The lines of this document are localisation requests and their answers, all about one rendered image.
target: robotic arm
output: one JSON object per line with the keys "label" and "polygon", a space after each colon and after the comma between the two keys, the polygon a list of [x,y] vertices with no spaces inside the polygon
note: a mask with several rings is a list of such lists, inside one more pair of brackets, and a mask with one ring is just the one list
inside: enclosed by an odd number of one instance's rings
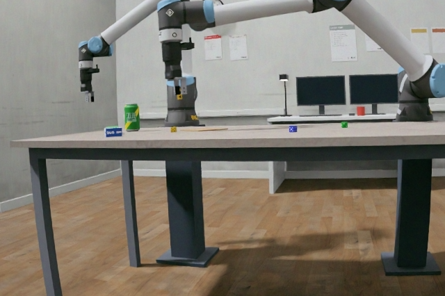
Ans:
{"label": "robotic arm", "polygon": [[216,7],[210,1],[160,1],[159,41],[163,48],[165,77],[177,79],[181,76],[178,63],[182,24],[192,28],[194,24],[220,26],[300,11],[317,13],[331,8],[360,27],[401,66],[397,121],[432,120],[428,98],[445,97],[445,64],[438,64],[432,56],[422,54],[366,0],[251,0]]}
{"label": "robotic arm", "polygon": [[113,43],[126,32],[139,24],[156,10],[157,3],[161,0],[145,0],[139,6],[116,21],[97,37],[79,44],[79,69],[81,77],[81,92],[86,94],[86,101],[94,101],[92,90],[92,74],[99,72],[99,68],[93,67],[93,58],[112,56]]}

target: metal table frame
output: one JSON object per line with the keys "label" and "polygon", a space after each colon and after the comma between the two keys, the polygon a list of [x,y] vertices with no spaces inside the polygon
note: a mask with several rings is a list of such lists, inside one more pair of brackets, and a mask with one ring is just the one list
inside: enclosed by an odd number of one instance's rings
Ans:
{"label": "metal table frame", "polygon": [[31,182],[40,258],[47,295],[62,295],[49,205],[47,159],[115,160],[122,164],[130,266],[140,266],[133,161],[166,161],[171,249],[159,263],[205,267],[218,252],[205,247],[201,161],[398,160],[394,252],[382,253],[387,275],[440,274],[427,252],[431,159],[445,158],[445,145],[308,148],[85,149],[30,148]]}

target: black lamp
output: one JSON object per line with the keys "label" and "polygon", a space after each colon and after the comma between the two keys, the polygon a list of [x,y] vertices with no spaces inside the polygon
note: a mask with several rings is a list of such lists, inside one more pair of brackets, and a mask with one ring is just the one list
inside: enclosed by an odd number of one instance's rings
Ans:
{"label": "black lamp", "polygon": [[280,74],[280,81],[284,82],[284,116],[287,117],[287,93],[286,93],[286,82],[289,80],[288,74]]}

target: wooden floor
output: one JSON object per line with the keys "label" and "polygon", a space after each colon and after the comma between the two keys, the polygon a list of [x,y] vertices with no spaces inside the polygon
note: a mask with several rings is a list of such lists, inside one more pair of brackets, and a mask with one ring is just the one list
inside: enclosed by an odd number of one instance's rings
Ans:
{"label": "wooden floor", "polygon": [[[120,178],[51,199],[67,295],[445,295],[445,274],[386,277],[396,180],[204,179],[207,268],[156,264],[169,246],[164,178],[136,178],[143,267],[128,262]],[[445,270],[445,179],[435,178],[431,251]],[[0,214],[0,295],[45,295],[33,206]]]}

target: white paper sheet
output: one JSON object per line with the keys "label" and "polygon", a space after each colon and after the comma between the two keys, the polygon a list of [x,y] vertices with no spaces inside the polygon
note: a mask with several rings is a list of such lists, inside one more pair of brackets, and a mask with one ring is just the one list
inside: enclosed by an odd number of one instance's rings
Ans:
{"label": "white paper sheet", "polygon": [[382,47],[380,47],[377,42],[372,40],[367,34],[364,35],[364,39],[366,42],[366,51],[383,51]]}
{"label": "white paper sheet", "polygon": [[204,37],[204,52],[206,60],[221,60],[223,48],[221,47],[221,35],[207,35]]}
{"label": "white paper sheet", "polygon": [[430,53],[430,40],[426,27],[411,28],[411,42],[424,54]]}
{"label": "white paper sheet", "polygon": [[244,35],[231,35],[229,38],[230,60],[248,59],[248,37]]}
{"label": "white paper sheet", "polygon": [[329,26],[332,62],[357,61],[355,25]]}
{"label": "white paper sheet", "polygon": [[445,27],[433,27],[431,32],[432,52],[445,53]]}

